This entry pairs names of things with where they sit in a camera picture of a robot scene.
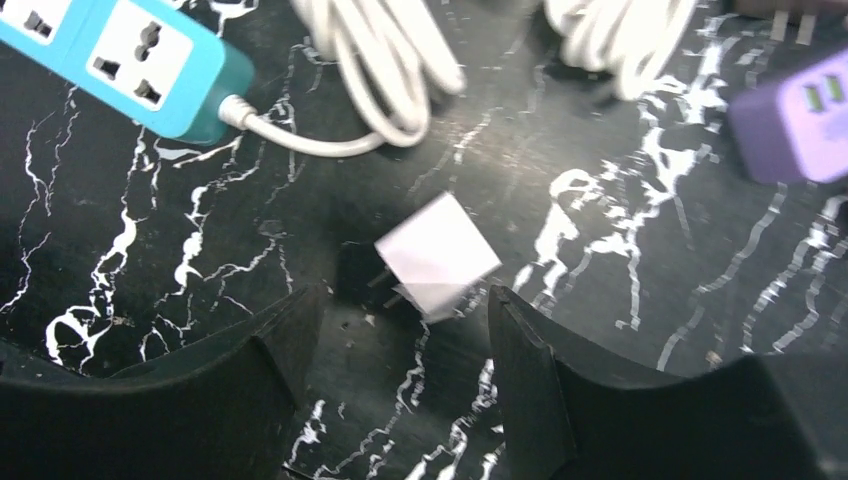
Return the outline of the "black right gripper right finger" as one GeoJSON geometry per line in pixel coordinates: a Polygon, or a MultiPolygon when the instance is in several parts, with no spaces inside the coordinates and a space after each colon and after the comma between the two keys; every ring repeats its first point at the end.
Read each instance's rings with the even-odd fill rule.
{"type": "Polygon", "coordinates": [[[489,336],[515,479],[843,479],[847,358],[747,355],[678,377],[489,291],[489,336]]]}

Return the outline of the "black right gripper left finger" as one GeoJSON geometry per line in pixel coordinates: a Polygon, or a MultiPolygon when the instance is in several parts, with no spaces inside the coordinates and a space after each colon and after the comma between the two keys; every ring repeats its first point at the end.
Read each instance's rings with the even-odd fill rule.
{"type": "Polygon", "coordinates": [[[186,347],[86,377],[1,346],[5,479],[276,479],[325,293],[299,289],[186,347]]]}

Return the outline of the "teal power strip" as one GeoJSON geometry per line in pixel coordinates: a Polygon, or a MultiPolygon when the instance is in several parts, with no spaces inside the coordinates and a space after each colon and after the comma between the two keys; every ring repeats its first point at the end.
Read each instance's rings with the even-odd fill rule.
{"type": "Polygon", "coordinates": [[[1,39],[160,137],[211,145],[251,60],[164,1],[4,1],[1,39]]]}

